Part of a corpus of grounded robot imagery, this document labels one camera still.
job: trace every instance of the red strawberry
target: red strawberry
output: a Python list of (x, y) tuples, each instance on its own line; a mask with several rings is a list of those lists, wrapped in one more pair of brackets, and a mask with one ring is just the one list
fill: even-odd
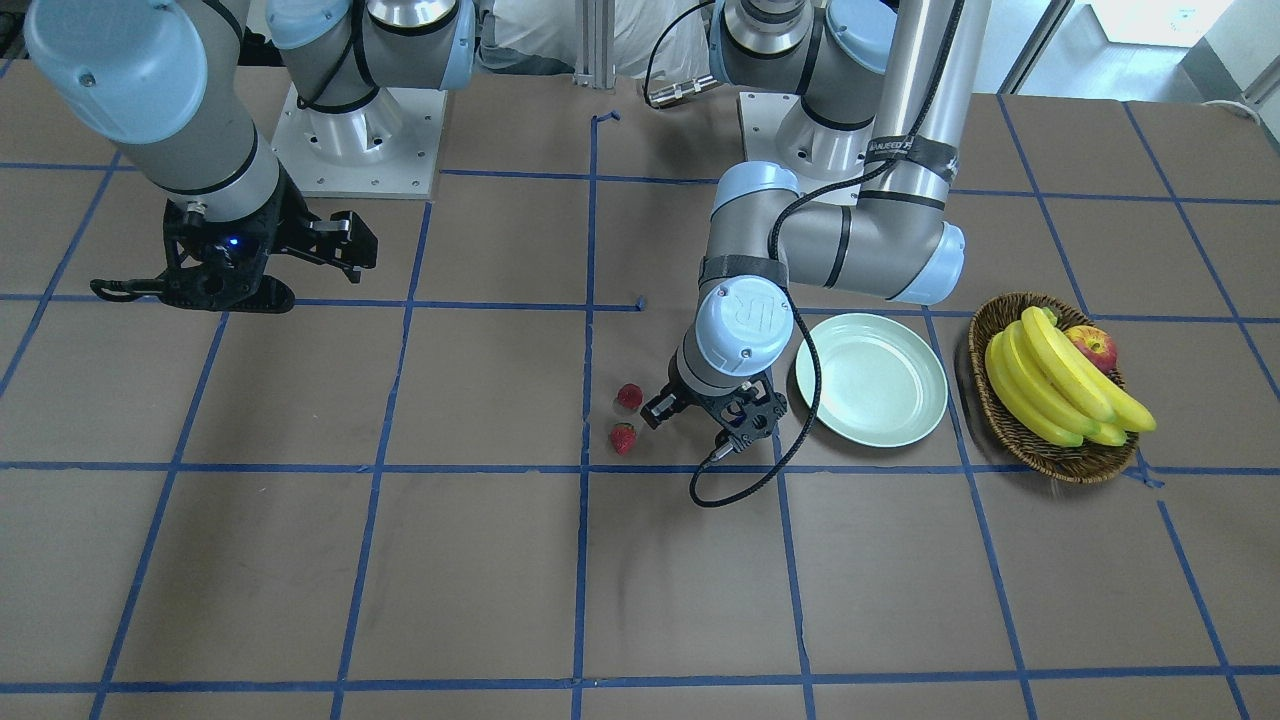
[(618, 455), (626, 455), (631, 452), (631, 447), (636, 443), (636, 429), (631, 423), (618, 423), (613, 425), (609, 430), (609, 442), (613, 443), (613, 450)]
[(618, 405), (635, 413), (644, 405), (644, 391), (639, 386), (627, 383), (618, 391)]

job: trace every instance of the red apple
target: red apple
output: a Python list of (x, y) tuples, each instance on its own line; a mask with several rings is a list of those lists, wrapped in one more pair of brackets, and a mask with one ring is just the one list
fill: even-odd
[(1116, 342), (1102, 328), (1092, 325), (1075, 325), (1068, 328), (1068, 340), (1076, 347), (1093, 366), (1110, 373), (1116, 366)]

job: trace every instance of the fruit basket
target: fruit basket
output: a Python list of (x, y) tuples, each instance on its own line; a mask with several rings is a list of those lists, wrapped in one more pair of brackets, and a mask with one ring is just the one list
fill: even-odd
[[(1080, 447), (1059, 447), (1041, 439), (1019, 423), (991, 387), (986, 364), (987, 343), (1030, 306), (1052, 307), (1059, 314), (1057, 327), (1062, 331), (1093, 324), (1084, 313), (1048, 295), (1011, 292), (987, 301), (969, 323), (969, 361), (982, 413), (1000, 443), (1032, 469), (1068, 483), (1110, 480), (1133, 462), (1138, 451), (1137, 433), (1126, 433), (1129, 439), (1121, 447), (1088, 441)], [(1124, 375), (1119, 368), (1107, 373), (1107, 377), (1124, 388)]]

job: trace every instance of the round plate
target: round plate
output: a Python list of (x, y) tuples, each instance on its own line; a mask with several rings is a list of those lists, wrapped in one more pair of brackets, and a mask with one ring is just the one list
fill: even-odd
[[(851, 313), (810, 331), (822, 360), (818, 419), (872, 447), (910, 445), (933, 432), (947, 407), (947, 375), (933, 350), (901, 323)], [(813, 405), (809, 346), (796, 354), (796, 384)]]

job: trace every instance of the yellow banana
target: yellow banana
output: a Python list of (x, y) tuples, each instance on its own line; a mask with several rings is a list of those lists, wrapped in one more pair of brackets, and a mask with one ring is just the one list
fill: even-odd
[(996, 361), (1000, 363), (1000, 357), (1004, 355), (1006, 374), (1041, 414), (1052, 420), (1055, 425), (1084, 437), (1089, 437), (1102, 428), (1101, 423), (1073, 407), (1062, 397), (1062, 393), (1050, 384), (1044, 372), (1032, 360), (1021, 320), (1010, 323), (1001, 336), (1004, 337), (1000, 346), (996, 347)]
[(1116, 413), (1115, 423), (1117, 425), (1135, 433), (1149, 433), (1156, 429), (1156, 418), (1152, 416), (1151, 410), (1147, 410), (1147, 407), (1134, 400), (1132, 395), (1120, 389), (1120, 386), (1111, 382), (1111, 378), (1102, 374), (1102, 370), (1094, 368), (1093, 363), (1089, 363), (1089, 359), (1082, 352), (1076, 351), (1071, 357), (1071, 363), (1075, 364), (1079, 373), (1092, 382), (1094, 387), (1097, 387), (1107, 398), (1107, 402), (1111, 404), (1111, 409)]
[(987, 378), (991, 379), (991, 387), (996, 391), (996, 396), (1000, 397), (1000, 401), (1005, 405), (1009, 413), (1018, 419), (1019, 423), (1025, 425), (1028, 430), (1036, 433), (1044, 442), (1060, 447), (1079, 447), (1084, 445), (1084, 437), (1082, 434), (1073, 433), (1055, 425), (1048, 418), (1028, 402), (1028, 400), (1019, 393), (1018, 388), (1010, 382), (1006, 374), (1005, 363), (1002, 363), (1004, 359), (996, 356), (998, 341), (1002, 334), (1004, 332), (997, 333), (996, 337), (987, 343)]
[[(1023, 310), (1023, 331), (1036, 361), (1071, 405), (1100, 423), (1114, 423), (1116, 413), (1107, 396), (1075, 360), (1083, 360), (1089, 368), (1093, 365), (1080, 355), (1062, 331), (1050, 324), (1039, 307)], [(1093, 372), (1101, 374), (1097, 368), (1093, 368)]]
[(1111, 447), (1120, 447), (1129, 442), (1129, 436), (1124, 434), (1124, 429), (1115, 423), (1100, 423), (1101, 429), (1096, 433), (1089, 433), (1087, 437), (1089, 441), (1098, 445), (1110, 445)]

